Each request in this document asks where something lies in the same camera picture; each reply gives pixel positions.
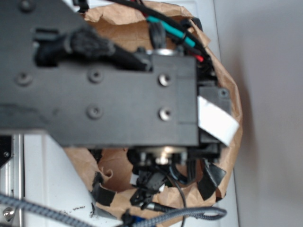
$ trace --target gray braided cable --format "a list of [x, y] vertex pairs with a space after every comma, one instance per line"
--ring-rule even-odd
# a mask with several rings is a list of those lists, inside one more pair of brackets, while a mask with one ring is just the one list
[[220, 209], [220, 208], [214, 208], [214, 207], [194, 207], [194, 208], [184, 208], [184, 209], [178, 209], [178, 210], [172, 210], [169, 211], [163, 215], [157, 216], [152, 219], [144, 220], [138, 223], [135, 223], [132, 225], [132, 227], [152, 227], [156, 224], [159, 224], [161, 222], [179, 217], [179, 216], [194, 216], [194, 215], [200, 215], [204, 213], [216, 213], [220, 217], [224, 217], [226, 215], [226, 210]]
[[40, 205], [27, 202], [24, 200], [15, 199], [13, 197], [9, 197], [3, 194], [0, 194], [0, 203], [5, 204], [7, 206], [12, 206], [16, 209], [22, 209], [24, 211], [28, 211], [37, 215], [41, 215], [56, 221], [60, 221], [66, 225], [72, 227], [93, 227], [83, 221], [77, 220], [75, 218], [69, 217], [65, 214], [59, 213], [55, 210], [42, 207]]

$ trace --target brown paper bag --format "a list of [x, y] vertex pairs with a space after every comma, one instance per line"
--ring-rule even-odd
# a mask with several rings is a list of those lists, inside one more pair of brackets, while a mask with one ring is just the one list
[[[176, 21], [193, 17], [184, 7], [177, 5], [148, 1], [145, 1], [144, 3], [148, 7], [172, 17]], [[144, 46], [147, 50], [152, 49], [148, 34], [148, 25], [144, 16], [135, 9], [112, 4], [88, 10], [84, 15], [84, 19], [96, 28], [101, 36], [111, 39], [129, 51], [135, 51], [138, 46]], [[216, 164], [226, 171], [226, 175], [216, 192], [209, 199], [204, 201], [197, 188], [197, 183], [192, 183], [191, 185], [182, 188], [188, 207], [211, 206], [216, 203], [216, 198], [223, 198], [225, 196], [228, 182], [236, 161], [242, 138], [241, 101], [234, 80], [207, 47], [210, 42], [209, 38], [199, 30], [194, 23], [191, 32], [199, 38], [207, 52], [210, 54], [220, 85], [230, 91], [232, 115], [240, 124], [240, 128], [234, 136], [230, 146], [222, 151], [220, 162]], [[167, 39], [167, 41], [168, 48], [173, 48], [174, 44], [169, 39]], [[65, 152], [90, 192], [93, 191], [96, 173], [102, 179], [101, 183], [97, 182], [97, 187], [108, 189], [106, 193], [111, 192], [113, 199], [112, 201], [107, 201], [110, 204], [102, 205], [97, 202], [99, 208], [108, 211], [117, 218], [121, 218], [122, 214], [125, 213], [127, 209], [130, 209], [131, 214], [143, 218], [152, 218], [160, 214], [159, 212], [141, 210], [140, 208], [131, 206], [129, 200], [136, 189], [129, 183], [133, 167], [127, 160], [127, 149], [103, 149], [103, 157], [99, 163], [96, 162], [91, 153], [85, 148], [66, 148]], [[200, 165], [197, 167], [197, 172], [197, 181], [199, 181], [203, 174]], [[154, 196], [153, 201], [174, 208], [182, 208], [183, 206], [182, 199], [175, 187], [165, 187], [163, 192]], [[177, 218], [162, 223], [159, 226], [166, 227], [180, 220], [181, 218]]]

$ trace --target red wire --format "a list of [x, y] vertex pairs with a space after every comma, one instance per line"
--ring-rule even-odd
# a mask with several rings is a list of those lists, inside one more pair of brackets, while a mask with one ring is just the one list
[[197, 55], [197, 54], [194, 54], [192, 53], [192, 55], [199, 61], [199, 62], [203, 62], [204, 61], [204, 57], [200, 56], [200, 55]]

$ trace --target screw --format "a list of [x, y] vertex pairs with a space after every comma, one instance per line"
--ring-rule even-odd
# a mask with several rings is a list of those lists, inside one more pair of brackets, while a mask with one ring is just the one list
[[170, 111], [170, 109], [166, 108], [166, 107], [160, 109], [159, 116], [160, 116], [160, 118], [163, 121], [165, 121], [165, 122], [169, 121], [171, 119], [171, 111]]
[[229, 92], [228, 92], [228, 90], [225, 89], [225, 88], [221, 88], [221, 89], [219, 90], [219, 97], [221, 97], [221, 98], [228, 98], [228, 97], [229, 97]]
[[19, 1], [19, 8], [21, 11], [25, 13], [29, 13], [34, 10], [36, 4], [34, 0], [20, 0]]
[[104, 75], [98, 69], [89, 70], [87, 76], [92, 83], [100, 83], [102, 82]]
[[6, 152], [3, 153], [3, 155], [4, 155], [4, 157], [9, 157], [10, 153], [6, 151]]
[[18, 85], [25, 87], [33, 81], [33, 77], [25, 72], [22, 72], [17, 75], [15, 81]]
[[169, 85], [172, 84], [170, 76], [166, 75], [166, 74], [160, 74], [159, 75], [159, 82], [164, 87], [168, 87]]
[[87, 108], [86, 112], [87, 112], [88, 117], [93, 120], [97, 120], [97, 119], [101, 118], [103, 115], [103, 109], [99, 108], [96, 105], [90, 105]]
[[7, 221], [11, 221], [13, 217], [15, 216], [15, 211], [11, 207], [7, 207], [3, 211], [3, 216]]

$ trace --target metal frame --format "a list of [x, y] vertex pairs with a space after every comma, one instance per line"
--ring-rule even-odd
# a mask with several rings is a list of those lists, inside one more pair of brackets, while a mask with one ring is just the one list
[[[23, 135], [13, 135], [12, 159], [0, 169], [0, 192], [18, 199], [24, 198]], [[0, 222], [14, 227], [23, 227], [23, 211], [12, 208], [13, 218], [8, 222], [3, 214], [7, 208], [7, 206], [0, 204]]]

